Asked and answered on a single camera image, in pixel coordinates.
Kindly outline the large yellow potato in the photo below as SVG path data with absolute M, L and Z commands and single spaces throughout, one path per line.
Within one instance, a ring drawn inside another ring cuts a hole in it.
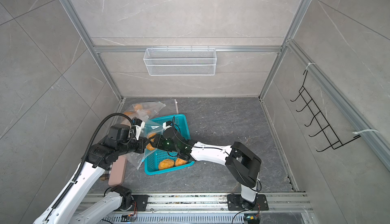
M 155 137 L 156 137 L 156 133 L 150 133 L 147 135 L 147 139 L 148 139 L 148 144 L 146 145 L 147 150 L 150 150 L 150 151 L 156 150 L 156 148 L 154 148 L 152 145 L 154 140 L 155 140 Z

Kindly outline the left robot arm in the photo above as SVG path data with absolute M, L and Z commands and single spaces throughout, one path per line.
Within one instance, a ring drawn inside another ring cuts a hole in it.
M 135 208 L 130 189 L 123 186 L 111 188 L 91 207 L 77 214 L 76 210 L 94 183 L 121 155 L 142 153 L 147 139 L 142 137 L 145 123 L 116 124 L 100 142 L 90 143 L 72 179 L 51 205 L 34 221 L 36 224 L 97 224 L 115 210 Z

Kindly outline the wrinkled orange potato bottom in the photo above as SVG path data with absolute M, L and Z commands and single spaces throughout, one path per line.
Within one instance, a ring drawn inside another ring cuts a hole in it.
M 176 167 L 183 166 L 183 165 L 186 165 L 187 163 L 188 163 L 188 161 L 185 161 L 183 159 L 177 158 L 176 161 L 175 161 L 175 166 Z

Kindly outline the smooth brown potato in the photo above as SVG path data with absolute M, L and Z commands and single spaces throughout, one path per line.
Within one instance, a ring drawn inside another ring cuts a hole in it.
M 133 112 L 130 112 L 130 111 L 124 112 L 124 114 L 125 114 L 126 116 L 129 116 L 129 117 L 133 117 L 133 116 L 135 115 Z

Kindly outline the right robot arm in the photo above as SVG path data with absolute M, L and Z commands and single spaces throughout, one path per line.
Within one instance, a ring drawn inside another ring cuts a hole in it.
M 177 157 L 174 165 L 183 165 L 189 161 L 211 162 L 225 166 L 241 184 L 241 194 L 237 199 L 240 208 L 255 207 L 257 194 L 260 191 L 259 173 L 262 160 L 240 142 L 233 145 L 208 145 L 195 140 L 187 140 L 179 131 L 170 127 L 162 134 L 152 133 L 148 136 L 149 147 Z

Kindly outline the clear plastic bag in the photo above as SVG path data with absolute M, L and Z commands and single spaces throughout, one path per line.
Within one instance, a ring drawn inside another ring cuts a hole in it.
M 154 118 L 159 113 L 159 111 L 165 107 L 165 104 L 162 102 L 144 102 L 135 104 L 142 104 L 143 110 L 135 112 L 132 104 L 129 108 L 125 110 L 125 112 L 133 112 L 135 115 L 133 117 L 130 117 L 131 119 L 137 117 L 143 121 L 147 121 Z
M 141 167 L 142 162 L 154 150 L 148 150 L 147 145 L 152 144 L 152 139 L 156 135 L 163 132 L 162 125 L 151 121 L 143 121 L 140 118 L 134 117 L 131 124 L 131 132 L 129 135 L 129 150 L 125 154 L 127 161 L 137 170 Z

